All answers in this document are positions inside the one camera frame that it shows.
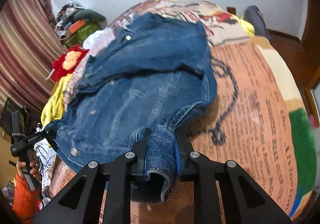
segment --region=triangular cutout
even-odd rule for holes
[[[79,181],[65,194],[65,196],[59,200],[59,204],[75,210],[78,207],[85,182],[86,177],[81,177]]]
[[[264,198],[248,183],[243,176],[239,176],[238,180],[249,209],[265,204],[266,201]]]

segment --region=denim jacket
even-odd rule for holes
[[[150,127],[149,181],[133,184],[132,200],[158,203],[170,196],[177,176],[176,128],[203,115],[215,95],[202,24],[147,13],[89,58],[62,119],[47,127],[58,127],[58,155],[75,172],[130,151]]]

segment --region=jacket button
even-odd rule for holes
[[[79,154],[78,150],[75,147],[72,147],[70,152],[71,152],[71,155],[73,156],[76,156]]]

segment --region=person's arm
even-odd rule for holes
[[[22,167],[26,165],[25,162],[17,162],[16,186],[14,189],[14,199],[12,209],[17,214],[18,218],[24,223],[31,223],[32,219],[28,219],[38,212],[37,203],[40,194],[40,187],[33,192],[30,191],[28,183],[22,171]],[[32,169],[30,173],[40,178],[39,167],[36,166],[36,161],[30,163]]]

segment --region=bed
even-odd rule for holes
[[[147,12],[201,21],[211,48],[217,98],[190,124],[189,140],[211,160],[235,160],[295,219],[306,206],[316,177],[316,150],[300,92],[285,62],[263,37],[248,37],[231,14],[209,2],[145,1],[119,16],[95,40],[69,81],[68,107],[90,55],[97,56],[121,27]],[[75,175],[55,166],[52,196]],[[193,223],[193,185],[178,183],[161,204],[131,203],[132,223]]]

